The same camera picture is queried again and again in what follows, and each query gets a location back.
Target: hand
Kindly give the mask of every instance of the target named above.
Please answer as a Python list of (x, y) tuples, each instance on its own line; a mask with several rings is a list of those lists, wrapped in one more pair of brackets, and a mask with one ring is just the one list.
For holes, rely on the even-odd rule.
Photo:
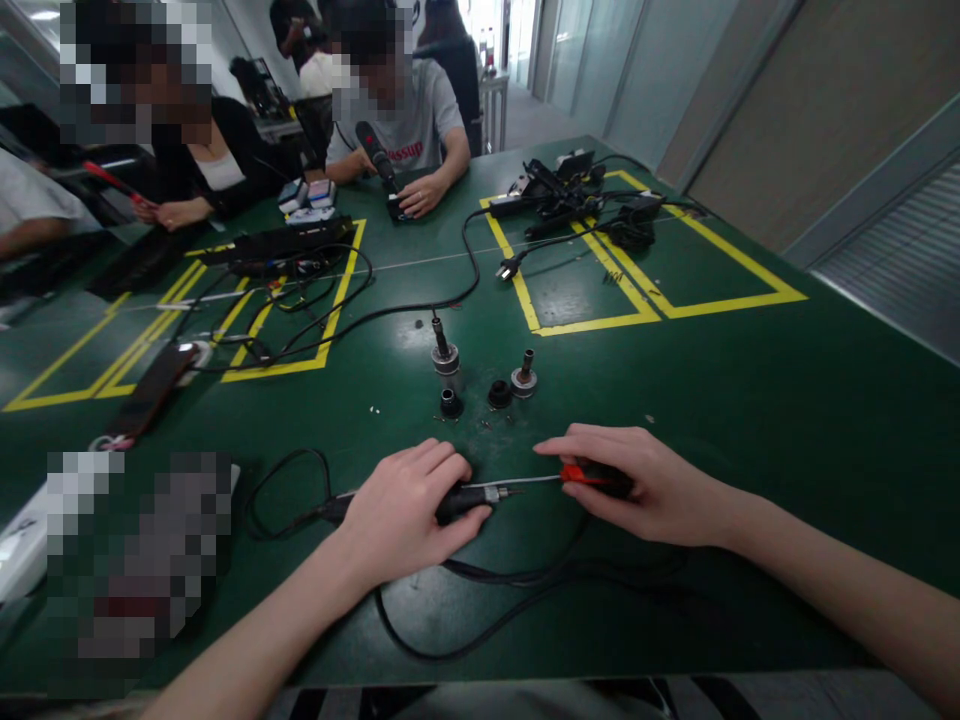
[(449, 189), (450, 186), (437, 173), (425, 175), (400, 191), (397, 196), (402, 200), (400, 209), (407, 217), (422, 218), (440, 204)]
[(157, 222), (168, 232), (206, 220), (213, 214), (213, 207), (206, 198), (198, 197), (185, 202), (164, 203), (157, 208)]
[(156, 203), (152, 203), (149, 200), (131, 200), (131, 206), (133, 207), (133, 214), (137, 216), (137, 220), (147, 225), (153, 225), (157, 222), (157, 209), (160, 207)]
[(357, 148), (352, 153), (350, 153), (352, 158), (353, 166), (356, 168), (357, 177), (360, 177), (365, 172), (370, 173), (373, 176), (379, 175), (377, 172), (377, 166), (370, 161), (370, 156), (367, 155), (367, 151), (363, 148)]
[(343, 567), (364, 593), (439, 565), (473, 540), (493, 512), (482, 505), (446, 527), (437, 523), (444, 495), (472, 474), (453, 445), (433, 438), (384, 458), (324, 545), (335, 544)]
[(559, 455), (565, 464), (588, 458), (633, 478), (627, 501), (577, 483), (564, 483), (563, 491), (587, 512), (644, 540), (724, 547), (749, 497), (697, 470), (642, 428), (574, 424), (564, 437), (542, 442), (534, 451)]
[(303, 18), (293, 18), (290, 21), (290, 31), (287, 33), (287, 37), (294, 42), (302, 38), (305, 24), (306, 21)]

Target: black office chair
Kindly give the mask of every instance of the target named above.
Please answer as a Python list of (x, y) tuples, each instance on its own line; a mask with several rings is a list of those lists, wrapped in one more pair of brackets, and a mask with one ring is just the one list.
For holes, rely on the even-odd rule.
[(293, 103), (297, 119), (307, 136), (307, 142), (313, 148), (314, 167), (326, 168), (327, 147), (333, 135), (333, 95), (317, 98), (304, 98)]
[(435, 60), (446, 71), (453, 94), (460, 106), (460, 117), (467, 131), (470, 156), (483, 154), (483, 121), (480, 119), (480, 80), (477, 77), (477, 54), (469, 35), (440, 40), (417, 48), (413, 56)]

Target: black rubber cap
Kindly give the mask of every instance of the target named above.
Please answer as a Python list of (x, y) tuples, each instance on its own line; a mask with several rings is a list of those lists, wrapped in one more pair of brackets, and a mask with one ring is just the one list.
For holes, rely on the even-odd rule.
[(463, 400), (453, 390), (446, 389), (440, 393), (440, 414), (451, 420), (463, 414)]
[(490, 403), (490, 407), (494, 410), (503, 410), (510, 404), (512, 399), (513, 395), (510, 393), (510, 385), (503, 380), (497, 380), (490, 386), (490, 392), (487, 393), (487, 402)]

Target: metal shaft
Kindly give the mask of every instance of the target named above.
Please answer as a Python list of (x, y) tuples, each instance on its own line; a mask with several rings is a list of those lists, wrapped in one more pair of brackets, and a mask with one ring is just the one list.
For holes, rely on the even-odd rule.
[(447, 338), (443, 334), (443, 324), (438, 317), (434, 317), (430, 322), (433, 325), (433, 332), (437, 336), (437, 349), (440, 351), (440, 357), (446, 360), (450, 357), (450, 347), (447, 345)]
[(523, 353), (523, 365), (520, 366), (520, 381), (528, 382), (530, 380), (530, 367), (533, 365), (533, 350), (527, 350)]

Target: white top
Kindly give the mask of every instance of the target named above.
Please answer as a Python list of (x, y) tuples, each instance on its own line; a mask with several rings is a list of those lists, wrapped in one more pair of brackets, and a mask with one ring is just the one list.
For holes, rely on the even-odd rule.
[(100, 229), (75, 196), (27, 163), (0, 148), (0, 235), (40, 218), (70, 221), (70, 234)]
[(300, 87), (304, 97), (324, 97), (333, 93), (334, 87), (342, 87), (345, 71), (333, 55), (315, 52), (300, 68)]
[(203, 173), (207, 185), (214, 191), (226, 190), (228, 187), (233, 187), (247, 179), (240, 166), (237, 165), (237, 159), (229, 150), (219, 160), (197, 160), (194, 158), (194, 162), (197, 163), (197, 167)]

